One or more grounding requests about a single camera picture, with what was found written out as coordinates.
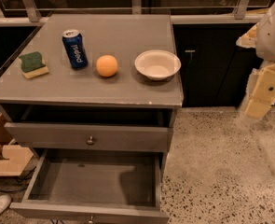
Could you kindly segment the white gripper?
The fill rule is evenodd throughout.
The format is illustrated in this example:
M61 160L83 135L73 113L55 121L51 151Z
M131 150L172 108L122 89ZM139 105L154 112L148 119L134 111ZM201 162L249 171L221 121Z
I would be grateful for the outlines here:
M236 45L256 49L256 55L265 61L261 69L249 75L242 113L249 119L262 119L275 105L275 2L260 20L240 36Z

